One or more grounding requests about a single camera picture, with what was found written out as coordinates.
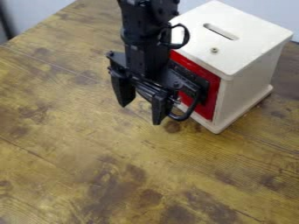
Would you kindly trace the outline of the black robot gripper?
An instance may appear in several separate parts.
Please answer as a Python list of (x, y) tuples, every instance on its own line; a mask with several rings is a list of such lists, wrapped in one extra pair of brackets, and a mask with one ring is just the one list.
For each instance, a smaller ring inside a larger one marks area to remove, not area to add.
[(177, 99), (180, 78), (169, 68), (169, 50), (160, 46), (125, 45), (123, 52), (109, 51), (108, 73), (119, 105), (124, 108), (136, 92), (152, 100), (152, 122), (159, 125)]

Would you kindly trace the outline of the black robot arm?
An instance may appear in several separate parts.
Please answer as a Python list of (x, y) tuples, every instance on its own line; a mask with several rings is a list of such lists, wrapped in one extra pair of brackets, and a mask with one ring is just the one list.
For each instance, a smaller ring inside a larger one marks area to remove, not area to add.
[(108, 52), (108, 73), (117, 103), (124, 107), (141, 95), (152, 105), (152, 123), (171, 114), (180, 79), (169, 68), (171, 24), (176, 0), (116, 0), (121, 10), (123, 52)]

